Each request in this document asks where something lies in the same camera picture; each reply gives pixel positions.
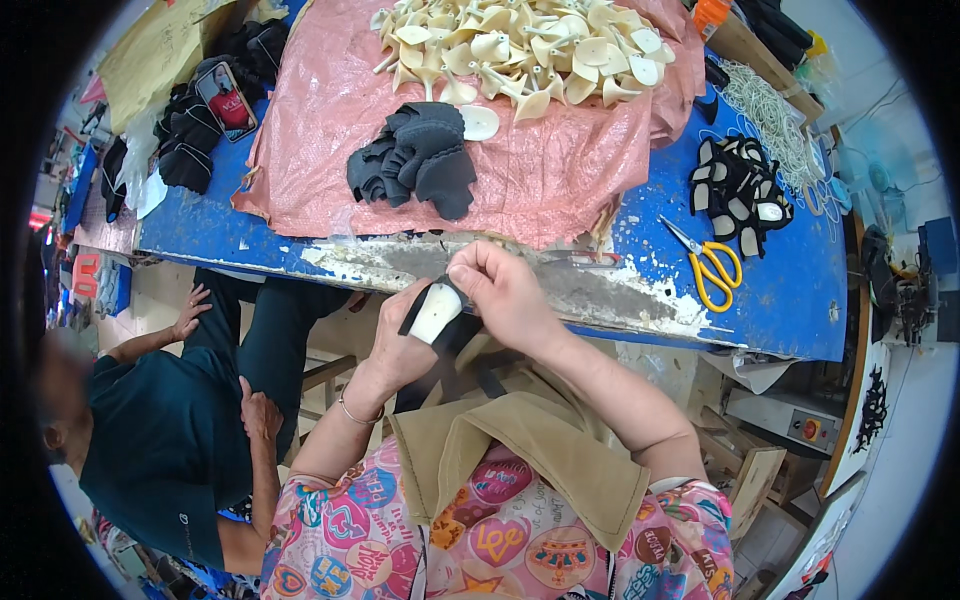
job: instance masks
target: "bracelet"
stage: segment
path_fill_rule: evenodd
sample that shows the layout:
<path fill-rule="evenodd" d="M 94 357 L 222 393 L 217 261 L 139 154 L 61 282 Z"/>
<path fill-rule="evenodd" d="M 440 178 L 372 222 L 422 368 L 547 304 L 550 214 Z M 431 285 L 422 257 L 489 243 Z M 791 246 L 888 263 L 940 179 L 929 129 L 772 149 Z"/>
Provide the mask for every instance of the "bracelet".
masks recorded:
<path fill-rule="evenodd" d="M 347 405 L 344 403 L 344 392 L 347 390 L 345 387 L 344 390 L 340 393 L 340 397 L 337 399 L 337 403 L 340 404 L 340 408 L 344 409 L 344 414 L 347 415 L 347 418 L 352 420 L 355 423 L 360 423 L 361 425 L 376 425 L 381 419 L 383 419 L 384 407 L 380 407 L 380 414 L 376 416 L 373 420 L 361 420 L 356 418 L 354 415 L 350 414 L 350 411 L 347 410 Z"/>

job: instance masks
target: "phone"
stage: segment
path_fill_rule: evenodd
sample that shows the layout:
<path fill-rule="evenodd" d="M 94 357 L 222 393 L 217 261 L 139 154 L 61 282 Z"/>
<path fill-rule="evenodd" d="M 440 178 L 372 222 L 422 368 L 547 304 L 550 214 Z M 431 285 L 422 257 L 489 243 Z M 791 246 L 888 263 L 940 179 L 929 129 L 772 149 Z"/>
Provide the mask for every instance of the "phone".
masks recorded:
<path fill-rule="evenodd" d="M 256 115 L 226 62 L 216 63 L 197 80 L 197 93 L 210 108 L 227 140 L 235 142 L 256 129 Z"/>

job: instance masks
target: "pink woven tarp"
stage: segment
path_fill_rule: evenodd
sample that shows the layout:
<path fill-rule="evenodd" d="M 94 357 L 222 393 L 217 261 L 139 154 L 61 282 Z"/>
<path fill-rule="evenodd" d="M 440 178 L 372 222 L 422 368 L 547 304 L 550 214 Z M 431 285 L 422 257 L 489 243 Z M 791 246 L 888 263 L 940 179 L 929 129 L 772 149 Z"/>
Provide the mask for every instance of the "pink woven tarp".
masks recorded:
<path fill-rule="evenodd" d="M 372 72 L 385 55 L 370 16 L 387 4 L 317 0 L 306 11 L 253 142 L 248 164 L 259 168 L 250 189 L 232 197 L 238 210 L 264 217 L 283 235 L 326 237 L 353 205 L 355 234 L 485 230 L 541 249 L 590 230 L 614 194 L 646 182 L 651 144 L 675 141 L 693 97 L 705 91 L 703 42 L 680 0 L 617 0 L 649 18 L 677 55 L 653 93 L 611 108 L 599 96 L 576 107 L 552 101 L 543 118 L 516 124 L 509 99 L 477 96 L 475 104 L 500 115 L 500 130 L 467 142 L 477 182 L 465 218 L 444 221 L 432 203 L 416 200 L 399 208 L 355 204 L 348 157 L 376 137 L 386 115 L 423 100 L 422 85 L 404 84 L 395 95 L 393 76 Z"/>

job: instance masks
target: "worn table surface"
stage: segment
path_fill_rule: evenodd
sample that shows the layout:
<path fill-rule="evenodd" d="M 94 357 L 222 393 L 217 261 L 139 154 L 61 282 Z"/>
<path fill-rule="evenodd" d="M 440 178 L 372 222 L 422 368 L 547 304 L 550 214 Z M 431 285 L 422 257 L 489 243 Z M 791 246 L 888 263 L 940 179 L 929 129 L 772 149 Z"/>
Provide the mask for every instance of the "worn table surface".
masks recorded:
<path fill-rule="evenodd" d="M 267 101 L 254 106 L 258 117 L 266 107 Z M 743 126 L 743 116 L 738 118 L 721 101 L 720 114 L 709 129 L 725 135 L 728 129 Z M 814 217 L 798 206 L 791 225 L 769 233 L 766 258 L 745 261 L 744 282 L 735 290 L 729 311 L 710 313 L 700 303 L 684 248 L 656 217 L 662 213 L 690 235 L 709 239 L 706 214 L 689 214 L 686 183 L 706 127 L 694 110 L 681 139 L 651 153 L 649 181 L 623 195 L 613 222 L 612 249 L 626 258 L 624 268 L 558 269 L 538 261 L 529 249 L 515 251 L 534 265 L 548 300 L 578 332 L 633 342 L 692 348 L 719 344 L 840 360 L 846 257 L 843 231 L 826 216 Z M 244 161 L 252 141 L 252 135 L 232 144 L 222 139 L 211 155 L 215 169 L 206 194 L 171 188 L 143 221 L 137 248 L 189 264 L 395 292 L 416 277 L 439 276 L 449 257 L 475 239 L 469 233 L 401 233 L 345 246 L 276 235 L 263 219 L 230 206 L 230 195 L 248 171 Z"/>

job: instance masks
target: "dark green shirt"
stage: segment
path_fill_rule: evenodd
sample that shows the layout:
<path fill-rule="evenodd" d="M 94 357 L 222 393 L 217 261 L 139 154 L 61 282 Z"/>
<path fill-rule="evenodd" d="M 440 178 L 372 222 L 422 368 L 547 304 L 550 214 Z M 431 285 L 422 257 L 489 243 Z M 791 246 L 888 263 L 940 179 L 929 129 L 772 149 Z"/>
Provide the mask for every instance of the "dark green shirt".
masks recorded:
<path fill-rule="evenodd" d="M 120 365 L 105 356 L 89 398 L 93 434 L 80 487 L 93 505 L 141 543 L 223 569 L 216 511 L 252 488 L 229 357 L 158 350 Z"/>

